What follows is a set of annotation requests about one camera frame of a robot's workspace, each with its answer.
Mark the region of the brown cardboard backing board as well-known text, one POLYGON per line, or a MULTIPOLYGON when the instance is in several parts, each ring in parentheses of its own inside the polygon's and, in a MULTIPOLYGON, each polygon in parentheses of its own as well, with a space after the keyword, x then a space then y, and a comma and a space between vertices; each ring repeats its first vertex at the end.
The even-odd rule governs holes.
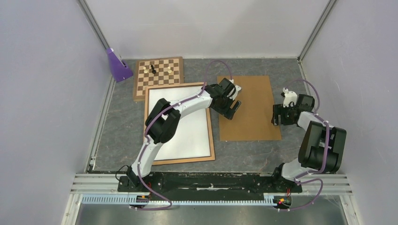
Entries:
POLYGON ((280 141, 279 126, 271 122, 274 98, 267 75, 233 76, 241 87, 237 100, 241 102, 232 120, 219 116, 221 141, 280 141))

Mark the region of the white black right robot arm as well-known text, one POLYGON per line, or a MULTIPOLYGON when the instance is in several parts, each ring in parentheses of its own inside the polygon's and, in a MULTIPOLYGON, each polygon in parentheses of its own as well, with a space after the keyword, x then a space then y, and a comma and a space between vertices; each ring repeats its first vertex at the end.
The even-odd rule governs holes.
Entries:
POLYGON ((305 130, 305 136, 298 157, 274 170, 271 186, 276 191, 284 191, 306 175, 337 172, 347 136, 345 129, 330 125, 314 112, 314 97, 294 91, 281 95, 283 103, 273 105, 272 124, 296 125, 305 130))

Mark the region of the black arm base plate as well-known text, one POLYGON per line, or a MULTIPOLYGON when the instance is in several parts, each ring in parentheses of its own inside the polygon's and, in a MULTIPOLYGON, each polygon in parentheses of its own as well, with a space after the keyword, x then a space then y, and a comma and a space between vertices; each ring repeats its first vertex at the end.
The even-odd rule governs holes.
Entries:
POLYGON ((302 193, 301 185, 270 173, 151 172, 144 183, 162 195, 172 191, 237 190, 250 193, 302 193))

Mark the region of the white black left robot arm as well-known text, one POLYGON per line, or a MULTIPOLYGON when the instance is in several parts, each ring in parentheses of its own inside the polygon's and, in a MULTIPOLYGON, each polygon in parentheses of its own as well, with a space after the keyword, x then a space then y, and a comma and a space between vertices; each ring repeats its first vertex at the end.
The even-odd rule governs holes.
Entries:
POLYGON ((237 96, 241 87, 234 80, 223 78, 221 82, 203 85, 198 91, 178 100, 159 99, 145 121, 144 142, 137 159, 128 167, 129 185, 136 191, 147 186, 147 176, 159 150, 170 141, 179 121, 198 110, 211 108, 231 120, 241 105, 237 96))

